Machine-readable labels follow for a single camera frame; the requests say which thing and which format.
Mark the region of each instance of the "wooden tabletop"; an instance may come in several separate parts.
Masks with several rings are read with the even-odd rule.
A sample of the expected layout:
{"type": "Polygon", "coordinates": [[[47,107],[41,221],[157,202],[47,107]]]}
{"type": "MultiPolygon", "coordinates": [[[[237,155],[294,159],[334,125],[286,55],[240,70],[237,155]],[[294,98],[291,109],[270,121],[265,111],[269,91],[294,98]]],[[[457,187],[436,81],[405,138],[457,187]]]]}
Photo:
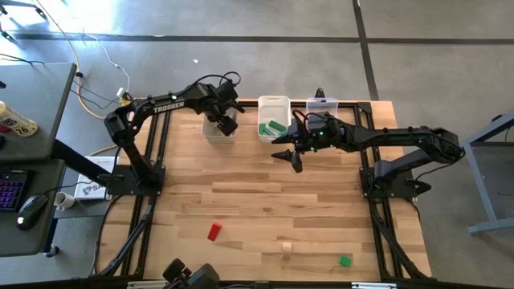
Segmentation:
{"type": "MultiPolygon", "coordinates": [[[[396,128],[391,102],[371,104],[376,128],[396,128]]],[[[157,199],[145,279],[162,279],[168,264],[180,258],[193,271],[210,263],[221,279],[230,280],[379,280],[368,202],[361,196],[359,153],[336,149],[306,153],[304,171],[295,173],[286,161],[270,157],[288,145],[259,141],[257,108],[247,108],[237,117],[235,142],[211,144],[201,132],[202,115],[189,109],[172,113],[165,188],[157,199]],[[214,222],[222,229],[212,242],[207,235],[214,222]],[[281,258],[283,242],[292,244],[289,260],[281,258]],[[351,267],[339,264],[342,255],[352,259],[351,267]]],[[[347,109],[340,109],[338,117],[354,123],[347,109]]],[[[137,135],[142,152],[148,131],[149,119],[137,135]]],[[[403,154],[402,148],[380,150],[386,160],[403,154]]],[[[133,202],[134,197],[121,198],[107,218],[100,269],[127,238],[133,202]]],[[[420,271],[430,275],[414,208],[392,199],[391,210],[399,243],[420,271]]],[[[392,271],[389,247],[385,252],[392,271]]]]}

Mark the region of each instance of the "computer mouse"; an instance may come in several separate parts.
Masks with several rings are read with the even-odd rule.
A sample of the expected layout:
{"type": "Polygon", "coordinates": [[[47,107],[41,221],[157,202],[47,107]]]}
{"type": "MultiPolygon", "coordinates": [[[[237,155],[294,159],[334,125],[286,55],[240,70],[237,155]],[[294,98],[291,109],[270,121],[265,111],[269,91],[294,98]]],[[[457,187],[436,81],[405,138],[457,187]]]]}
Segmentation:
{"type": "Polygon", "coordinates": [[[48,203],[48,197],[43,194],[36,194],[29,197],[18,212],[16,227],[20,230],[31,229],[39,220],[39,216],[48,203]]]}

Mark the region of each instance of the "red block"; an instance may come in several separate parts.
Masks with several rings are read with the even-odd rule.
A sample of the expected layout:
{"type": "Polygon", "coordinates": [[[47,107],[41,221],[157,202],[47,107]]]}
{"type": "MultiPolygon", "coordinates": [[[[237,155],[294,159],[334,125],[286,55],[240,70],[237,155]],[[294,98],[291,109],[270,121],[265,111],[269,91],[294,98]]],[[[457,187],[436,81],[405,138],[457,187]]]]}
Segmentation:
{"type": "Polygon", "coordinates": [[[219,231],[222,229],[222,224],[220,223],[214,223],[212,224],[212,227],[210,228],[209,236],[207,238],[211,241],[216,240],[216,237],[218,237],[219,231]]]}

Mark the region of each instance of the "bottle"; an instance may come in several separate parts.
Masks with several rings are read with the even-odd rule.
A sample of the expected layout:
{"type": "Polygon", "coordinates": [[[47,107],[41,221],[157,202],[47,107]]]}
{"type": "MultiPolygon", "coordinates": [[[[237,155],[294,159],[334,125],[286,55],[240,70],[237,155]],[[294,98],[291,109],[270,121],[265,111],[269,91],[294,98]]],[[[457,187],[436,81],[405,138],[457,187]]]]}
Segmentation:
{"type": "Polygon", "coordinates": [[[3,101],[0,101],[0,124],[11,128],[19,136],[32,136],[38,131],[38,124],[21,116],[3,101]]]}

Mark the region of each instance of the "concrete floor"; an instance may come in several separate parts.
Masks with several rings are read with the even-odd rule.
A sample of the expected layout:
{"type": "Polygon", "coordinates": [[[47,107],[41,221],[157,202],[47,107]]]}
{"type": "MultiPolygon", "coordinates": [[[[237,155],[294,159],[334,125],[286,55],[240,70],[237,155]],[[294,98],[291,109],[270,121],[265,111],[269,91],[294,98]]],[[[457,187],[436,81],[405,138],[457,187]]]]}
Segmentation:
{"type": "MultiPolygon", "coordinates": [[[[48,2],[69,33],[114,35],[357,37],[351,0],[62,1],[48,2]]],[[[510,39],[514,2],[504,0],[361,0],[368,37],[510,39]]],[[[56,27],[32,11],[9,9],[6,30],[46,34],[56,27]]],[[[85,86],[112,97],[123,73],[94,42],[74,41],[85,86]]],[[[113,61],[131,75],[135,96],[178,90],[206,73],[236,70],[243,97],[280,94],[368,100],[358,43],[104,42],[113,61]]],[[[466,138],[494,116],[514,108],[514,50],[501,45],[370,45],[380,100],[392,100],[399,126],[442,126],[466,138]]],[[[0,39],[0,52],[44,62],[75,62],[56,40],[0,39]]],[[[109,110],[99,111],[105,114],[109,110]]],[[[89,154],[111,144],[101,120],[70,96],[59,139],[89,154]]],[[[416,173],[428,170],[423,168],[416,173]]],[[[514,229],[472,237],[467,225],[486,220],[466,161],[424,177],[433,189],[419,198],[422,228],[434,277],[450,282],[514,287],[514,229]]],[[[503,200],[509,215],[512,197],[503,200]]],[[[99,218],[59,222],[55,243],[63,253],[0,258],[0,283],[88,275],[99,218]]]]}

